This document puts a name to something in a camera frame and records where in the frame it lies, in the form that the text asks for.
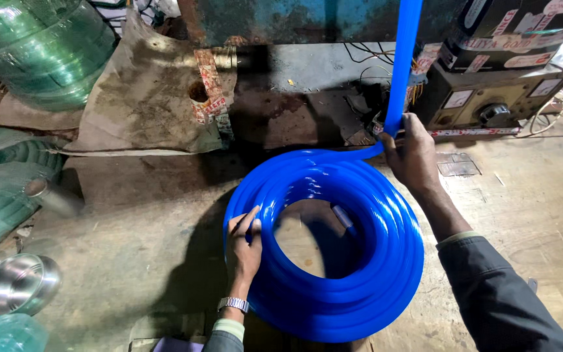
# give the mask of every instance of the metal cylinder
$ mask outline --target metal cylinder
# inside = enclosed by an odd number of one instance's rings
[[[84,200],[45,179],[34,179],[25,185],[25,194],[43,208],[62,217],[78,216]]]

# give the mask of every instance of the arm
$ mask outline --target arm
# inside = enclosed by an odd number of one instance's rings
[[[229,221],[225,251],[229,281],[227,297],[246,301],[253,277],[260,267],[262,223],[259,219],[253,220],[259,210],[260,207],[256,206],[248,214],[239,215]],[[245,240],[247,233],[252,236],[251,244]],[[242,343],[245,333],[244,322],[245,315],[240,309],[221,308],[220,318],[215,322],[212,334],[203,347],[203,352],[242,352],[244,350]]]
[[[563,351],[563,330],[512,266],[472,231],[442,188],[434,140],[404,114],[405,146],[382,135],[392,171],[423,209],[464,324],[479,351]]]

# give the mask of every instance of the coiled blue hose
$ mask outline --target coiled blue hose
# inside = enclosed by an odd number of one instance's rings
[[[399,128],[422,1],[401,1],[396,60],[384,131]],[[260,206],[262,263],[249,290],[252,309],[300,338],[326,343],[358,340],[385,328],[410,303],[423,271],[423,243],[409,204],[380,172],[362,160],[381,143],[353,152],[300,150],[272,158],[236,188],[227,222]],[[295,266],[273,235],[280,212],[301,199],[340,205],[356,226],[363,252],[355,272],[325,279]]]

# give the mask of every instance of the wooden floor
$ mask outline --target wooden floor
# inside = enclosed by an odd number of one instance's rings
[[[563,135],[562,128],[554,128],[555,135]],[[473,159],[480,175],[442,177],[444,187],[520,276],[538,280],[538,296],[563,327],[563,137],[443,143],[438,149]],[[377,334],[344,345],[297,340],[250,315],[247,351],[475,349],[418,204],[383,158],[369,162],[410,201],[423,230],[424,272],[409,307]],[[86,213],[62,220],[41,212],[23,250],[55,259],[64,272],[57,297],[36,315],[54,340],[68,351],[127,351],[137,338],[209,333],[226,284],[224,209],[251,164],[248,155],[224,153],[70,158],[65,175],[79,179]],[[327,225],[332,219],[323,204],[297,205],[280,222],[278,242],[300,268],[330,276],[318,236],[329,231],[344,244],[340,228]],[[292,230],[297,226],[306,230]],[[327,255],[343,253],[340,246],[332,245]]]

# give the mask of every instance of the dark jacket sleeve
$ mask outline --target dark jacket sleeve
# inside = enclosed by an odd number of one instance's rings
[[[239,338],[227,331],[213,331],[201,352],[243,352]]]
[[[438,256],[479,351],[563,351],[563,330],[512,266],[482,236]]]

